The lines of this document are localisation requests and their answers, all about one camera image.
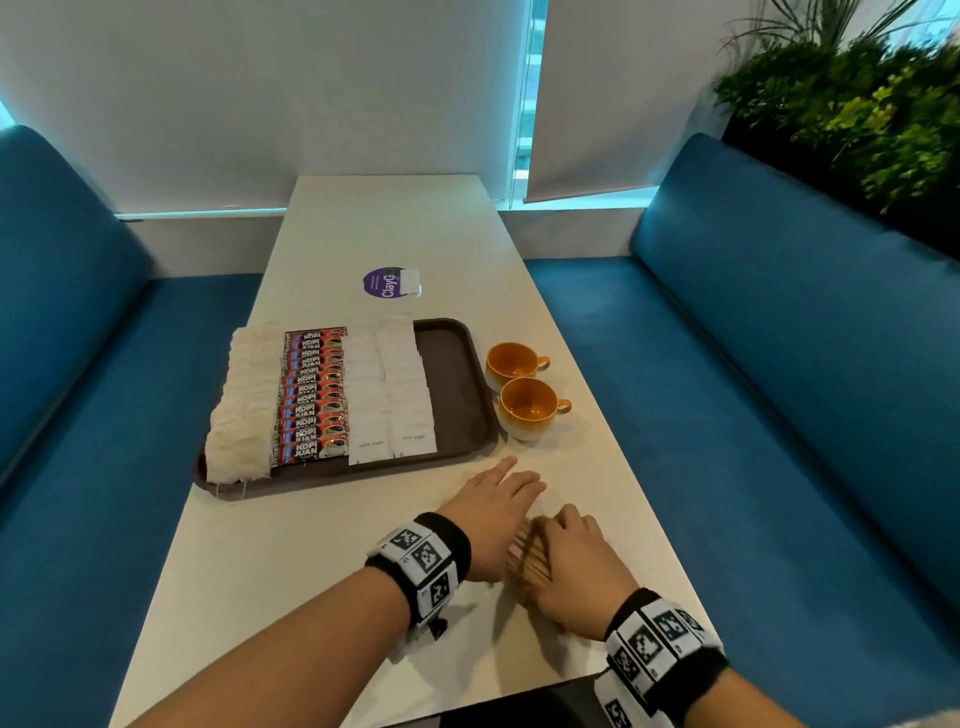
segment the brown tray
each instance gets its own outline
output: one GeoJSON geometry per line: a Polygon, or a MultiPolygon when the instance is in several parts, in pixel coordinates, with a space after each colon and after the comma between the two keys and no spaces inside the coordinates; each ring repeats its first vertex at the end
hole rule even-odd
{"type": "Polygon", "coordinates": [[[201,449],[194,461],[193,481],[216,497],[240,500],[446,465],[493,450],[500,426],[467,327],[453,319],[423,319],[414,322],[414,336],[430,388],[437,433],[436,452],[362,465],[348,465],[345,456],[329,457],[309,463],[281,465],[271,471],[271,477],[260,480],[218,486],[206,482],[206,457],[201,449]]]}

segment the purple sticker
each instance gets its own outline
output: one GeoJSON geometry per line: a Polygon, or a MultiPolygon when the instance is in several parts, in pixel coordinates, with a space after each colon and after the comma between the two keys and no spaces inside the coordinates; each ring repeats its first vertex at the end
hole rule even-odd
{"type": "Polygon", "coordinates": [[[379,268],[363,277],[363,289],[378,299],[397,299],[405,296],[400,293],[400,271],[402,268],[379,268]]]}

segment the table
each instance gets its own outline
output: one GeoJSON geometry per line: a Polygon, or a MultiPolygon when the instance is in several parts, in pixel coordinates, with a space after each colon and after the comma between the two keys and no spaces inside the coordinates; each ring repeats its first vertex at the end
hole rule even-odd
{"type": "MultiPolygon", "coordinates": [[[[534,513],[553,515],[565,502],[576,503],[597,518],[638,579],[709,625],[480,181],[300,178],[250,323],[312,328],[392,313],[459,319],[481,356],[499,341],[528,344],[552,359],[541,377],[573,401],[573,411],[537,445],[501,442],[474,463],[239,502],[195,486],[110,726],[127,725],[202,667],[350,574],[384,533],[435,509],[469,475],[509,453],[549,485],[534,513]],[[367,294],[363,277],[388,266],[419,269],[422,295],[367,294]]],[[[391,725],[606,666],[601,645],[559,634],[501,586],[466,585],[445,615],[444,637],[395,667],[385,663],[346,726],[391,725]]]]}

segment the cup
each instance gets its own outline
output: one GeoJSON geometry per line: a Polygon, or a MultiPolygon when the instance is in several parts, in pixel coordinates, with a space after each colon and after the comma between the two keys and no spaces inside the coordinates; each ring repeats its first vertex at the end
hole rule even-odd
{"type": "Polygon", "coordinates": [[[499,392],[511,379],[536,376],[537,372],[542,372],[549,366],[549,356],[537,356],[530,347],[506,342],[497,344],[487,352],[484,378],[494,392],[499,392]]]}
{"type": "Polygon", "coordinates": [[[537,440],[557,415],[565,415],[571,408],[570,400],[559,399],[549,384],[531,376],[508,381],[496,402],[500,424],[518,440],[537,440]]]}

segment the wristband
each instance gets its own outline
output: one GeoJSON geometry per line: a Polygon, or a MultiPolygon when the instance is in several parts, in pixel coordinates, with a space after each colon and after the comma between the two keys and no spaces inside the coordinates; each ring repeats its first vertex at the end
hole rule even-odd
{"type": "Polygon", "coordinates": [[[607,662],[646,714],[663,711],[677,725],[730,666],[716,635],[649,589],[620,607],[606,645],[607,662]]]}
{"type": "Polygon", "coordinates": [[[421,513],[391,531],[367,554],[364,566],[387,573],[410,607],[410,630],[432,622],[450,603],[470,569],[470,541],[437,513],[421,513]]]}

